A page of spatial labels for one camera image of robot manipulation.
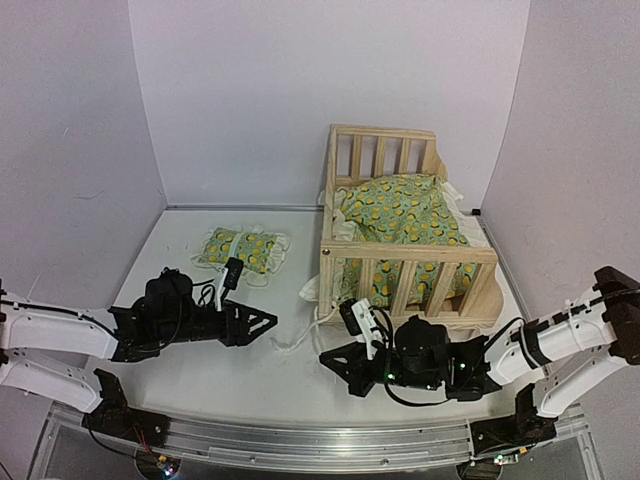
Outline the wooden pet bed frame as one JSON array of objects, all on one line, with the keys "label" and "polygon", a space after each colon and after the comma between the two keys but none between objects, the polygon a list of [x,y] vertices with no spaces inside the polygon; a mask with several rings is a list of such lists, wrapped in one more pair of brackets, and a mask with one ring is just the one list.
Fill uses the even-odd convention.
[{"label": "wooden pet bed frame", "polygon": [[[332,240],[332,214],[338,188],[359,186],[383,176],[405,174],[434,175],[447,182],[448,170],[438,154],[434,133],[357,125],[331,126],[320,244],[320,315],[329,314],[333,308],[329,297],[337,260],[361,260],[359,287],[354,299],[366,298],[369,302],[377,263],[390,260],[400,262],[399,280],[390,306],[387,309],[378,307],[395,324],[419,314],[453,329],[493,327],[504,307],[504,295],[496,278],[498,256],[493,248]],[[430,261],[439,266],[432,293],[425,304],[408,305],[416,268],[419,263]],[[476,264],[469,289],[463,296],[446,299],[459,264],[466,262]]]}]

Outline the lemon print bed cushion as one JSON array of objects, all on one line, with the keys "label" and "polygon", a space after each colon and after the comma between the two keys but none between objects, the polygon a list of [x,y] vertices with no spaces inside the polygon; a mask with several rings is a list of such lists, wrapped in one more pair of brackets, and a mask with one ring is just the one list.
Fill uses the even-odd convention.
[{"label": "lemon print bed cushion", "polygon": [[[434,175],[389,175],[335,193],[332,240],[450,247],[489,246],[480,227],[461,213],[462,199],[452,184]],[[332,307],[356,297],[362,262],[339,259],[333,273]],[[399,261],[380,260],[370,302],[387,309],[401,270]],[[463,296],[476,272],[475,263],[459,264],[446,299]],[[419,263],[408,305],[422,305],[432,293],[439,266]]]}]

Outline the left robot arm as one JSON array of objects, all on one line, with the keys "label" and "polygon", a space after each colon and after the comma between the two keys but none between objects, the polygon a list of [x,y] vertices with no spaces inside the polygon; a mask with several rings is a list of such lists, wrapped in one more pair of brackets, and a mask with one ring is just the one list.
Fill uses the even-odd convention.
[{"label": "left robot arm", "polygon": [[195,283],[177,269],[149,280],[130,307],[75,311],[14,297],[1,299],[1,383],[82,412],[88,428],[123,437],[160,415],[130,407],[118,377],[79,369],[55,354],[135,364],[175,344],[219,342],[244,347],[274,328],[274,314],[228,299],[238,274],[226,269],[218,287],[195,300]]}]

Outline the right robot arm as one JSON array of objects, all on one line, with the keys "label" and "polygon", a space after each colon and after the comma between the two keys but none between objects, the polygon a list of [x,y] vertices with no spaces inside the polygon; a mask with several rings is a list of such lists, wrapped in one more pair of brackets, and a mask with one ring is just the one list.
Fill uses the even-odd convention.
[{"label": "right robot arm", "polygon": [[516,454],[556,436],[568,406],[602,380],[639,363],[639,283],[606,266],[595,285],[558,312],[532,321],[516,317],[492,336],[451,341],[445,326],[414,315],[393,327],[386,312],[366,300],[343,302],[341,317],[353,342],[320,354],[320,363],[366,397],[384,387],[443,391],[447,402],[472,402],[531,372],[551,371],[523,387],[508,416],[470,425],[472,459]]}]

